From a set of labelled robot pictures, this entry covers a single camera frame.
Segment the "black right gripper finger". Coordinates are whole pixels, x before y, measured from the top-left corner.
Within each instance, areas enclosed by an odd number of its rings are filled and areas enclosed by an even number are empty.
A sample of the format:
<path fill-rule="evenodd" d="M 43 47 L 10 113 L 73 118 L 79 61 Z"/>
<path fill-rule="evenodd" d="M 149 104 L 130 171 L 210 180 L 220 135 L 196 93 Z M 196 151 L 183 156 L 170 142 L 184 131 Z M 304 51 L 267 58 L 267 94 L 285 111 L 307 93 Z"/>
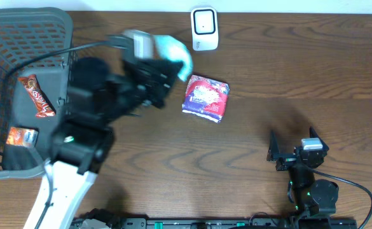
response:
<path fill-rule="evenodd" d="M 279 145 L 277 142 L 277 138 L 275 136 L 275 132 L 271 131 L 270 132 L 270 145 L 268 149 L 268 154 L 269 155 L 278 155 L 280 153 Z"/>
<path fill-rule="evenodd" d="M 322 140 L 322 138 L 316 133 L 315 129 L 313 127 L 309 128 L 309 136 L 311 138 L 318 138 L 320 143 L 322 144 L 323 147 L 327 147 L 327 144 Z"/>

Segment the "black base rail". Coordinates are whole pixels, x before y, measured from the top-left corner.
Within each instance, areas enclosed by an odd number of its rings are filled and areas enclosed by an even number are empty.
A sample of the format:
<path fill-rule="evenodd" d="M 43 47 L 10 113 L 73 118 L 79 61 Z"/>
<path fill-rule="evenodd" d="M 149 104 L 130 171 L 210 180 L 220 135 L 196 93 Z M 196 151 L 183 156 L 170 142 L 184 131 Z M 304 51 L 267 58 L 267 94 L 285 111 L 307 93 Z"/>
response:
<path fill-rule="evenodd" d="M 227 228 L 290 228 L 287 223 L 277 219 L 254 218 L 202 220 L 202 219 L 144 219 L 121 218 L 117 222 L 105 223 L 98 219 L 75 219 L 73 229 L 80 228 L 121 228 L 121 229 L 227 229 Z"/>

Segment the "orange brown chocolate bar wrapper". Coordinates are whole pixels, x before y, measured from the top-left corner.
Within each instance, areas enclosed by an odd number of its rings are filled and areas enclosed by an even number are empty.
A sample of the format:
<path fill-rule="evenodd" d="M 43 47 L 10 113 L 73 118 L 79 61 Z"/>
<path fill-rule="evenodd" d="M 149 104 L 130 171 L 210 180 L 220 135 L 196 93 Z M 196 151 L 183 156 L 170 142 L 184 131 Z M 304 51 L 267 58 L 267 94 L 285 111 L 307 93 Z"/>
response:
<path fill-rule="evenodd" d="M 54 110 L 44 98 L 35 74 L 31 74 L 28 77 L 19 77 L 18 81 L 21 82 L 23 87 L 26 89 L 29 97 L 32 99 L 37 109 L 37 113 L 35 115 L 36 118 L 47 118 L 56 115 Z"/>

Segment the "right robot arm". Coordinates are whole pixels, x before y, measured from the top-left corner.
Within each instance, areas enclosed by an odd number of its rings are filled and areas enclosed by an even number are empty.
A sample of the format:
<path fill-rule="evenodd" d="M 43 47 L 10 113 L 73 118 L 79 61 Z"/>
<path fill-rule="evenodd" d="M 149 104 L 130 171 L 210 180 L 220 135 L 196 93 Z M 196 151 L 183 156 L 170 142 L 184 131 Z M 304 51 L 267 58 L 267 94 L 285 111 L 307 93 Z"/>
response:
<path fill-rule="evenodd" d="M 296 213 L 289 217 L 292 228 L 310 227 L 315 220 L 328 221 L 336 212 L 339 187 L 326 179 L 316 180 L 314 169 L 324 163 L 329 147 L 313 128 L 309 137 L 292 153 L 283 153 L 277 142 L 275 132 L 270 134 L 270 145 L 266 160 L 275 162 L 277 171 L 289 173 L 287 195 L 296 206 Z"/>

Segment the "small orange snack pack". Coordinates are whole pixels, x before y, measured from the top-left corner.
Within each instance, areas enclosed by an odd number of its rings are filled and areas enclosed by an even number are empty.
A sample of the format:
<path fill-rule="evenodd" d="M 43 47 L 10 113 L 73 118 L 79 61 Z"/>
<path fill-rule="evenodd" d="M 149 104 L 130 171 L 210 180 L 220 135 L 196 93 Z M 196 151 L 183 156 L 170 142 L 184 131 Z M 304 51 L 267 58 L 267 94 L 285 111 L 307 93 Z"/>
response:
<path fill-rule="evenodd" d="M 38 134 L 39 132 L 34 129 L 11 127 L 8 132 L 6 144 L 33 148 L 35 147 Z"/>

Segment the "grey plastic mesh basket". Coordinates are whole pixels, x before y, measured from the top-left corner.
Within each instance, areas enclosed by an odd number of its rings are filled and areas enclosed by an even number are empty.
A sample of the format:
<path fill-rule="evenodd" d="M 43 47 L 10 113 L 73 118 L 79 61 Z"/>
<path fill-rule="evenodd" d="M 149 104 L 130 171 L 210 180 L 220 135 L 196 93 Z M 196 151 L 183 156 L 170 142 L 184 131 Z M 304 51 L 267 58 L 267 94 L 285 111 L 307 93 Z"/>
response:
<path fill-rule="evenodd" d="M 73 22 L 57 8 L 0 10 L 0 179 L 38 176 L 48 158 L 50 136 L 67 102 L 67 83 L 75 53 L 64 53 L 11 70 L 46 53 L 70 48 Z M 37 109 L 19 77 L 35 74 L 43 96 L 56 115 L 36 118 Z M 33 148 L 6 144 L 11 127 L 39 132 Z"/>

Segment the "red purple snack bag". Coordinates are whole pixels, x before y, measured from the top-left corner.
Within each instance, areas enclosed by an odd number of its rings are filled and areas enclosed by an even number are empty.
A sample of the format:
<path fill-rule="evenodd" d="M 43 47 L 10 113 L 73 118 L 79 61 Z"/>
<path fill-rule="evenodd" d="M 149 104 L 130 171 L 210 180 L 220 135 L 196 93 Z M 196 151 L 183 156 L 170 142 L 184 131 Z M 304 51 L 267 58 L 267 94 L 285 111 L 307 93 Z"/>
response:
<path fill-rule="evenodd" d="M 219 123 L 225 113 L 229 92 L 227 83 L 192 75 L 186 87 L 182 112 Z"/>

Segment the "teal snack packet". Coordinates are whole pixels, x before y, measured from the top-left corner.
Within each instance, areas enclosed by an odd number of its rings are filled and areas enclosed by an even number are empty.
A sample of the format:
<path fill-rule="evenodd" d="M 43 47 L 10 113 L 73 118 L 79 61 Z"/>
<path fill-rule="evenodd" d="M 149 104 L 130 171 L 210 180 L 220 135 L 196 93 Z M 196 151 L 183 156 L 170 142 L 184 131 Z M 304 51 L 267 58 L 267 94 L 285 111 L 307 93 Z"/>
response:
<path fill-rule="evenodd" d="M 156 51 L 161 58 L 183 64 L 177 76 L 181 81 L 186 81 L 193 72 L 193 60 L 186 45 L 169 35 L 154 35 L 153 37 Z"/>

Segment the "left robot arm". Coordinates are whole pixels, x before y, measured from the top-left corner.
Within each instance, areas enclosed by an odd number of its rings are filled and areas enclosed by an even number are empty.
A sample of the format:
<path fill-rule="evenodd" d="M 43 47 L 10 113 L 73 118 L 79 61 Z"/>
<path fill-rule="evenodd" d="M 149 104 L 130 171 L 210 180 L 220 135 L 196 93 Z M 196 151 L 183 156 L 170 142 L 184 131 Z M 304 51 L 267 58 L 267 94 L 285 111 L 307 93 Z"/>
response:
<path fill-rule="evenodd" d="M 126 60 L 125 74 L 113 74 L 102 59 L 73 64 L 63 117 L 50 137 L 38 196 L 25 228 L 69 228 L 114 143 L 110 123 L 141 105 L 162 108 L 183 62 Z"/>

